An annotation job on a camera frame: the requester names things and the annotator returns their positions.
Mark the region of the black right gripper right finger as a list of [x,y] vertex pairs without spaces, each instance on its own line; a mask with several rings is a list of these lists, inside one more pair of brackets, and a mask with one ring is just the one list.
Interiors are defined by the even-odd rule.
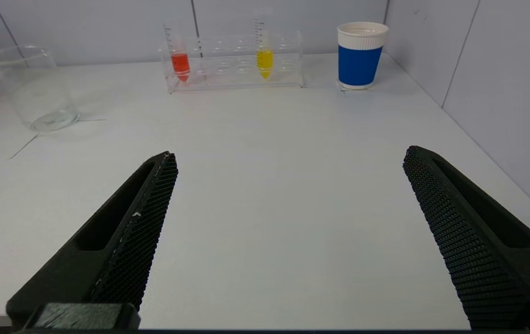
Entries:
[[403,170],[473,330],[530,330],[530,228],[437,153]]

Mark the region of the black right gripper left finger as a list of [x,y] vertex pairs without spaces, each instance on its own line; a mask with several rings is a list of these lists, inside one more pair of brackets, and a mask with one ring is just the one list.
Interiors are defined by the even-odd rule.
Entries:
[[13,328],[50,302],[139,309],[177,175],[168,151],[140,165],[6,303]]

